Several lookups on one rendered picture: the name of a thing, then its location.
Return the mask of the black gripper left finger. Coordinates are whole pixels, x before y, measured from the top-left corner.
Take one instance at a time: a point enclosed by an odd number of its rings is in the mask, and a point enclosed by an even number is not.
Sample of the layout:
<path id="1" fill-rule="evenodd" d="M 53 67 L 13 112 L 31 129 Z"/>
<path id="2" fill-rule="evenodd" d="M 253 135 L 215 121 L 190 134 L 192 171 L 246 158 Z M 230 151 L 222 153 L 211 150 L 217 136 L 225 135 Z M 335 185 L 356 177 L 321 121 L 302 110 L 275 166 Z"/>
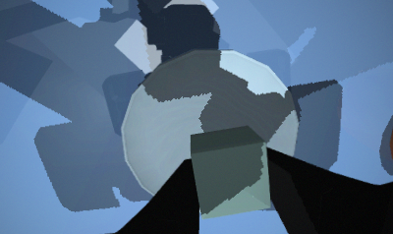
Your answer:
<path id="1" fill-rule="evenodd" d="M 199 203 L 192 159 L 185 159 L 148 204 L 111 234 L 199 234 Z"/>

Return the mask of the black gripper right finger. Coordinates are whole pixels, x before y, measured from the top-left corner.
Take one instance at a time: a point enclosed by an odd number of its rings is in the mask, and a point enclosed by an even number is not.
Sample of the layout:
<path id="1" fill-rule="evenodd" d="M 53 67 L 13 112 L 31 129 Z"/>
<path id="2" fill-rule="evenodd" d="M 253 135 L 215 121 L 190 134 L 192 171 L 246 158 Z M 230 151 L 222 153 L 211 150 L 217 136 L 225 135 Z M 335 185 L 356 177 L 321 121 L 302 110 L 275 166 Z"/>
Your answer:
<path id="1" fill-rule="evenodd" d="M 267 147 L 269 190 L 288 234 L 393 234 L 393 182 L 373 185 Z"/>

